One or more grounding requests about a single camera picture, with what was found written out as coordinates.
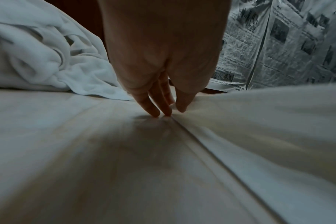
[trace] newspaper-covered wall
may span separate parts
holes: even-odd
[[[207,88],[245,90],[267,27],[272,0],[233,0],[220,58]]]
[[[336,82],[336,0],[273,0],[266,32],[248,89]]]

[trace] newspaper photo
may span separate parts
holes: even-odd
[[[273,0],[248,89],[336,82],[336,0]]]
[[[209,89],[246,90],[267,27],[272,0],[232,0]]]

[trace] folded cloth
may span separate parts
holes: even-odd
[[[43,0],[0,1],[0,87],[132,99],[100,38]]]

